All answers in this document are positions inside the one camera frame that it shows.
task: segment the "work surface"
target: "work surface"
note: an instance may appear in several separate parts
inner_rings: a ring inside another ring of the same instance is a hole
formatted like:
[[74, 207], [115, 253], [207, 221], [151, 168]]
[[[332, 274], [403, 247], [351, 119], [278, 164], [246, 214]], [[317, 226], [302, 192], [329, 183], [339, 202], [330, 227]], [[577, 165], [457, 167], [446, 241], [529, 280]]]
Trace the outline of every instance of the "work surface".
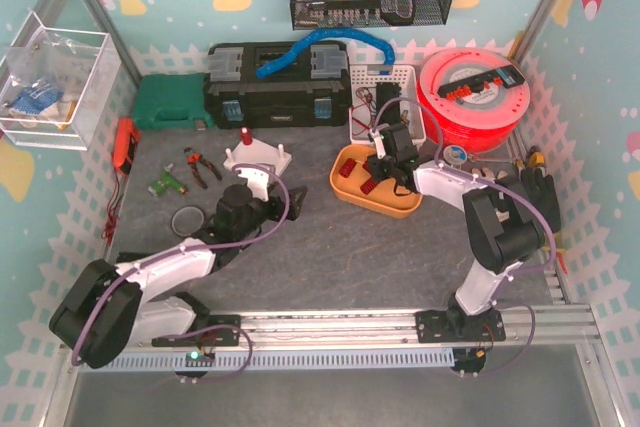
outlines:
[[[329, 173], [349, 143], [346, 126], [256, 129], [253, 135], [272, 145], [282, 143], [293, 155], [283, 180], [290, 189], [308, 187], [302, 214], [221, 271], [189, 282], [186, 289], [211, 309], [225, 311], [446, 306], [471, 267], [462, 212], [425, 197], [416, 212], [397, 220], [339, 200], [329, 184]], [[237, 130], [217, 128], [143, 132], [110, 260], [120, 251], [153, 253], [179, 243], [170, 221], [185, 205], [212, 214], [224, 188], [241, 180], [222, 167], [224, 149], [233, 149], [238, 141]], [[222, 171], [223, 181], [201, 167], [209, 188], [198, 187], [183, 153], [185, 147], [211, 160]], [[170, 162], [189, 193], [168, 191], [154, 198], [147, 187]], [[267, 222], [264, 229], [273, 225]], [[551, 303], [543, 274], [518, 277], [500, 298]]]

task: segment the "toolbox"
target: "toolbox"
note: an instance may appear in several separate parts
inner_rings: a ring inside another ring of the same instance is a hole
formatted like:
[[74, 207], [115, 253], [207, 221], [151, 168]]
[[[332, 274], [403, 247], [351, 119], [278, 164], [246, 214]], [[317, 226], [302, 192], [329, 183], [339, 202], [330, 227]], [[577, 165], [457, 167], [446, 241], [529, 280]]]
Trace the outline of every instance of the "toolbox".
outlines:
[[209, 50], [205, 108], [222, 129], [344, 125], [351, 106], [347, 48], [318, 42], [264, 79], [256, 69], [292, 42], [220, 44]]
[[152, 74], [142, 78], [131, 116], [140, 130], [213, 127], [202, 108], [203, 74]]

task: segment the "red cap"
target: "red cap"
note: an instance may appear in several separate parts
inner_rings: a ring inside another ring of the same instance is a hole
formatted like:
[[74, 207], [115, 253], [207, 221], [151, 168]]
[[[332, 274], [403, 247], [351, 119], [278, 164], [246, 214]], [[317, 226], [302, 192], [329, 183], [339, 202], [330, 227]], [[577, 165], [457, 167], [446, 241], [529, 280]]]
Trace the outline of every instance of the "red cap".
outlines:
[[251, 131], [247, 127], [242, 127], [240, 129], [240, 137], [242, 137], [242, 143], [244, 145], [251, 145], [251, 143], [253, 142]]

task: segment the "red spool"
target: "red spool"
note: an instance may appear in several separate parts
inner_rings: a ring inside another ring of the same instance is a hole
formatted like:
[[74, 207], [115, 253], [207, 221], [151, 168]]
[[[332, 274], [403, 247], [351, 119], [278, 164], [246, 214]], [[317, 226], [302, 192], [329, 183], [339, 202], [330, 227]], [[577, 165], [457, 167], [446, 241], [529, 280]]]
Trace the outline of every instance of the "red spool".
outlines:
[[[482, 49], [443, 50], [427, 60], [418, 82], [418, 99], [438, 119], [445, 145], [459, 145], [479, 153], [504, 143], [524, 115], [530, 101], [529, 86], [505, 89], [490, 84], [480, 94], [457, 100], [440, 97], [438, 88], [449, 82], [507, 65], [509, 61]], [[431, 140], [438, 134], [431, 118], [423, 112], [425, 129]]]

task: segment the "white stand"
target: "white stand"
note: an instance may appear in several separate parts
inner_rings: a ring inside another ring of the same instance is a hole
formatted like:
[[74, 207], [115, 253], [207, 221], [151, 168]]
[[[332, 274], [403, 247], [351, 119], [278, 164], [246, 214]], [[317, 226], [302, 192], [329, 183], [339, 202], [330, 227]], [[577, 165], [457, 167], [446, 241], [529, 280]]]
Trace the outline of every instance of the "white stand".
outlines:
[[251, 144], [245, 145], [240, 142], [233, 152], [226, 149], [227, 160], [224, 161], [224, 168], [231, 170], [236, 164], [266, 164], [275, 167], [275, 174], [281, 176], [284, 169], [291, 162], [291, 154], [284, 151], [284, 146], [278, 144], [278, 148], [265, 144], [257, 139], [253, 139]]

